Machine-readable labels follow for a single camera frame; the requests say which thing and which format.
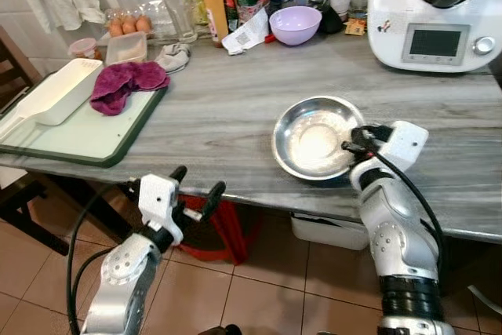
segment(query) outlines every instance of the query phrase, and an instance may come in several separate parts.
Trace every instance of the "purple towel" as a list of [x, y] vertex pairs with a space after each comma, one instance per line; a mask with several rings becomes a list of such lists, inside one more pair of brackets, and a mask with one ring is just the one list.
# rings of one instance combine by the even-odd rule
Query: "purple towel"
[[100, 113], [117, 115], [132, 92], [165, 88], [169, 82], [170, 77], [155, 62], [112, 64], [97, 77], [90, 103]]

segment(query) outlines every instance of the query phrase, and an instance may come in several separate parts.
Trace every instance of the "sauce bottle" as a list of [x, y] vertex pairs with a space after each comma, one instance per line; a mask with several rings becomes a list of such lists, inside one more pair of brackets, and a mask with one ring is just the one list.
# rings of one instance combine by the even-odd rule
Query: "sauce bottle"
[[223, 47], [221, 40], [228, 35], [227, 17], [223, 0], [204, 0], [209, 29], [216, 47]]

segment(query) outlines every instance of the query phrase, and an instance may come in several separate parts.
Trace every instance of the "egg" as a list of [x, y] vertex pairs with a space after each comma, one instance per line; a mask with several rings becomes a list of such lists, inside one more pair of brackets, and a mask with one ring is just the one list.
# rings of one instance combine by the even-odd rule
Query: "egg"
[[108, 31], [110, 32], [111, 37], [117, 37], [119, 35], [123, 35], [122, 25], [120, 19], [113, 19], [108, 26]]
[[144, 31], [145, 34], [149, 34], [151, 32], [150, 19], [145, 15], [138, 17], [138, 21], [136, 22], [136, 29], [138, 31]]
[[123, 24], [135, 24], [136, 23], [136, 17], [134, 17], [132, 15], [124, 16], [124, 18], [122, 19], [122, 23]]
[[126, 20], [122, 24], [122, 31], [124, 32], [125, 35], [128, 35], [129, 33], [134, 33], [136, 31], [136, 21], [130, 21]]

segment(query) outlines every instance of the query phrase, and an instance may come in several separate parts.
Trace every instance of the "gray marble countertop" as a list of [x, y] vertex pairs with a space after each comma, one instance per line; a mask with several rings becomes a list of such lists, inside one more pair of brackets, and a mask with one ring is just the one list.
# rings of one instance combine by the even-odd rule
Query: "gray marble countertop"
[[349, 100], [367, 122], [402, 119], [428, 129], [409, 176], [445, 232], [502, 243], [502, 92], [493, 76], [393, 70], [379, 64], [366, 38], [355, 36], [317, 36], [293, 48], [276, 42], [241, 56], [200, 41], [116, 166], [5, 154], [0, 165], [119, 182], [150, 172], [167, 175], [184, 164], [187, 194], [206, 193], [224, 180], [227, 197], [236, 201], [357, 221], [357, 195], [346, 177], [310, 184], [272, 157], [277, 118], [315, 95]]

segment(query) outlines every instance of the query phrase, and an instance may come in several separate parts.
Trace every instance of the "clear plastic container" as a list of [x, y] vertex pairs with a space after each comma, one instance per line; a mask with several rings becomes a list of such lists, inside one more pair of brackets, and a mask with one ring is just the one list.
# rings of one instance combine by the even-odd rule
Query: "clear plastic container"
[[68, 54], [76, 58], [103, 60], [94, 38], [84, 38], [73, 42], [68, 48]]
[[106, 65], [144, 62], [147, 59], [147, 35], [142, 31], [110, 38]]

